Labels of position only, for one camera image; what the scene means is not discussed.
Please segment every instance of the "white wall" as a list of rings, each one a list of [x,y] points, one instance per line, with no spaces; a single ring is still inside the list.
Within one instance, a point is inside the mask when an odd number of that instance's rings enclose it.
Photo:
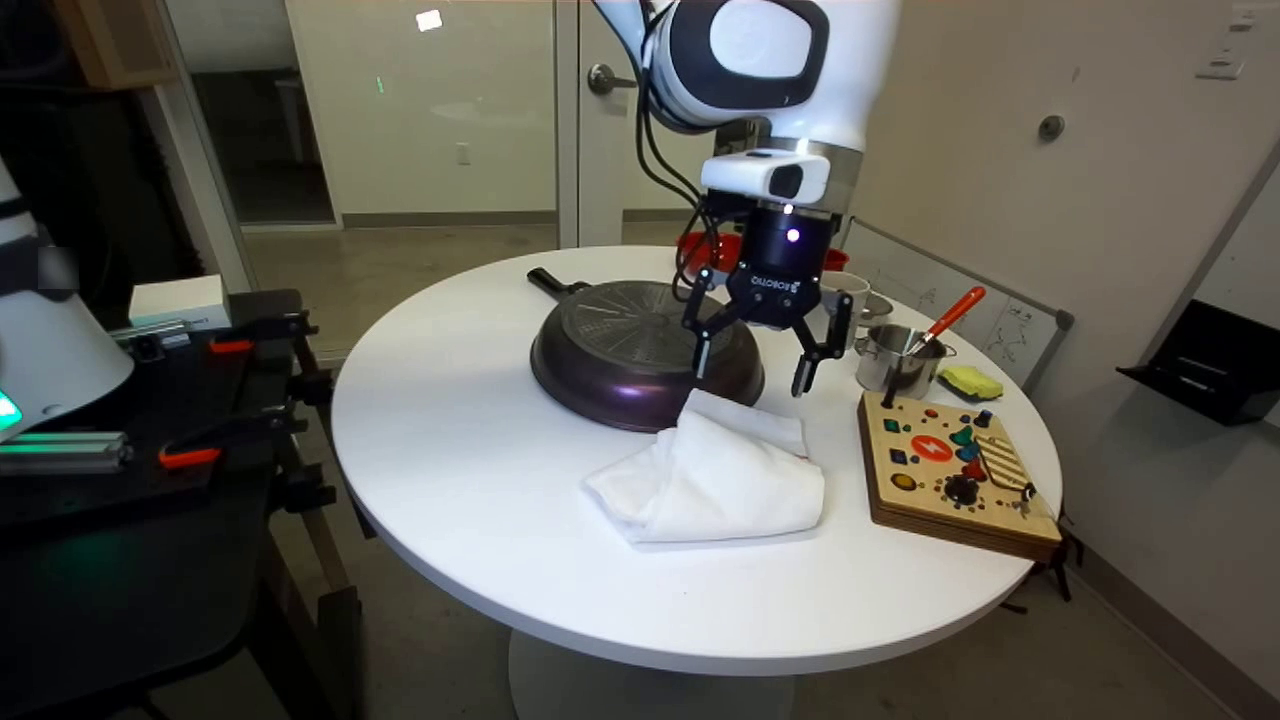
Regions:
[[[288,0],[337,212],[556,209],[550,9]]]
[[[1230,30],[1224,0],[905,0],[857,212],[1075,317],[1035,390],[1071,526],[1280,695],[1275,434],[1118,377],[1280,135],[1280,9],[1251,9]],[[1197,79],[1224,48],[1243,76]],[[1035,139],[1047,110],[1055,143]]]

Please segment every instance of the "green light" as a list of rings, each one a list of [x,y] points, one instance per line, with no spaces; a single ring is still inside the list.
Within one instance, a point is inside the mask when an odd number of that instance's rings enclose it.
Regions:
[[[0,390],[0,433],[18,427],[24,418],[24,406],[10,390]]]

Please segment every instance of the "frying pan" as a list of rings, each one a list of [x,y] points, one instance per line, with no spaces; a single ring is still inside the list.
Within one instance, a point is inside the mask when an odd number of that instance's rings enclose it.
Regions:
[[[671,427],[692,390],[692,331],[680,323],[685,305],[671,287],[651,279],[562,284],[545,267],[532,267],[529,279],[556,299],[529,347],[538,383],[607,427]],[[749,329],[731,323],[714,338],[700,388],[742,404],[759,399],[765,362]]]

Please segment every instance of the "white cloth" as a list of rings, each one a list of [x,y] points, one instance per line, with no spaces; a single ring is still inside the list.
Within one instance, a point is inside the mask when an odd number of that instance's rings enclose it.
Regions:
[[[823,512],[823,472],[759,434],[782,434],[782,445],[800,445],[805,452],[797,418],[729,399],[689,399],[678,427],[589,475],[586,489],[642,544],[754,538],[814,526]]]

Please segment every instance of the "round white table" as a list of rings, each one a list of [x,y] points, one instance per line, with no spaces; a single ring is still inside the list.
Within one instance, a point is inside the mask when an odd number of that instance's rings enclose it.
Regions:
[[[339,366],[332,434],[348,483],[419,576],[475,611],[613,665],[685,674],[805,674],[937,643],[995,608],[1024,554],[882,526],[867,516],[857,355],[788,396],[800,344],[756,329],[756,406],[800,417],[830,475],[814,531],[742,544],[628,544],[586,479],[651,434],[572,417],[539,390],[529,347],[556,306],[525,279],[667,279],[671,249],[538,253],[440,279],[382,317]],[[1003,379],[988,404],[1062,512],[1062,456],[1029,396],[974,344],[955,360]]]

